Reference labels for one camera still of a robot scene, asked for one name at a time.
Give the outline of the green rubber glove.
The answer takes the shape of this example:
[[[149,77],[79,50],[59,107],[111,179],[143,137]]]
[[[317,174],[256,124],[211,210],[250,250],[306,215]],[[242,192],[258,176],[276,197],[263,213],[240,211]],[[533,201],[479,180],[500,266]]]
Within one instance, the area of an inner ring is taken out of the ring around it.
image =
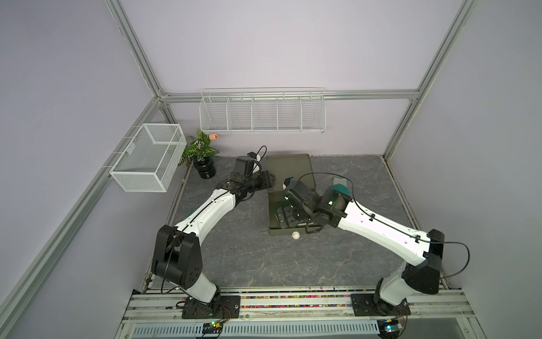
[[[348,187],[348,179],[344,177],[333,177],[333,185],[331,186],[332,189],[336,190],[337,192],[341,192],[345,196],[348,196],[349,199],[351,199],[352,194]]]

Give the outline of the potted green plant black pot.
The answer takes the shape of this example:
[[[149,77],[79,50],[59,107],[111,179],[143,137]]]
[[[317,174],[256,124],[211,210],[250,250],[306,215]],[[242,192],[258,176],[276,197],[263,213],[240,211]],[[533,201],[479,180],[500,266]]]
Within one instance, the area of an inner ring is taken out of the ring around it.
[[[212,142],[217,141],[217,139],[218,135],[216,133],[206,134],[201,129],[197,130],[196,136],[187,136],[187,146],[178,165],[191,164],[200,178],[211,179],[217,173],[213,158],[220,151],[212,146]]]

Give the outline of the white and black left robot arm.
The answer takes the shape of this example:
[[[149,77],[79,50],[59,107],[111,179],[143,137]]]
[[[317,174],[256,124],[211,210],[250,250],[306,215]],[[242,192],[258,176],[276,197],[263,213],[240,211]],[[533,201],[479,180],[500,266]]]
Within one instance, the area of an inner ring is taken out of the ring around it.
[[[276,176],[249,155],[236,159],[230,177],[209,198],[174,226],[162,226],[155,240],[152,274],[180,287],[204,305],[217,302],[219,288],[202,273],[201,245],[216,224],[252,194],[274,187]]]

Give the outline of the green yellow sponge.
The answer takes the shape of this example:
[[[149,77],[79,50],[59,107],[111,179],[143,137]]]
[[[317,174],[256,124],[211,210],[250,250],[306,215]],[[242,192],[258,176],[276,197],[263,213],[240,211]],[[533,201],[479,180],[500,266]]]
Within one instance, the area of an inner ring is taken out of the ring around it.
[[[279,207],[275,211],[275,216],[280,229],[294,228],[299,224],[296,211],[290,205]]]

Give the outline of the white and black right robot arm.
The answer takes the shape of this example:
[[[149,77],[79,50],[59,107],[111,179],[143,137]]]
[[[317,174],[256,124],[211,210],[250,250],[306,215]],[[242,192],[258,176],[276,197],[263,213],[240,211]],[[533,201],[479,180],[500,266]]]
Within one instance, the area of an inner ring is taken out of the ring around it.
[[[371,240],[402,258],[402,264],[378,281],[370,302],[379,315],[391,315],[406,299],[439,291],[444,235],[422,232],[396,223],[362,206],[345,178],[334,179],[324,194],[294,178],[285,179],[283,196],[292,217],[306,229],[335,227]]]

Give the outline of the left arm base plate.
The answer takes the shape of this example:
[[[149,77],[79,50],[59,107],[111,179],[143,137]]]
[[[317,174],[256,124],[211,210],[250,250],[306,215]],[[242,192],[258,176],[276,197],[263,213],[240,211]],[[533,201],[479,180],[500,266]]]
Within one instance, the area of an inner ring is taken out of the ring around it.
[[[180,305],[182,319],[238,319],[241,298],[238,295],[219,295],[210,303],[203,303],[188,297]]]

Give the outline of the olive three-drawer storage box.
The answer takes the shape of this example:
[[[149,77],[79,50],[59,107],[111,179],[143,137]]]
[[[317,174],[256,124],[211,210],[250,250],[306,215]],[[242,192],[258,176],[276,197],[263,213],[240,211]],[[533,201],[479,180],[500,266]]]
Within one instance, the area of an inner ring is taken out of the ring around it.
[[[268,189],[268,193],[281,192],[284,188],[285,179],[299,179],[309,188],[316,188],[316,181],[311,172],[311,158],[309,154],[268,155],[265,158],[265,168],[275,176],[274,185]]]

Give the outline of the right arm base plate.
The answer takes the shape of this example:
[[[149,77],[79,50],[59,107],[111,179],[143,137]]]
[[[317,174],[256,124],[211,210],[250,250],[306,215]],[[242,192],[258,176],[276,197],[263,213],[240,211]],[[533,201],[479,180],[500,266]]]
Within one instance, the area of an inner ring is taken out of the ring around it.
[[[411,310],[404,299],[398,305],[391,305],[375,294],[352,294],[350,296],[354,316],[410,316]]]

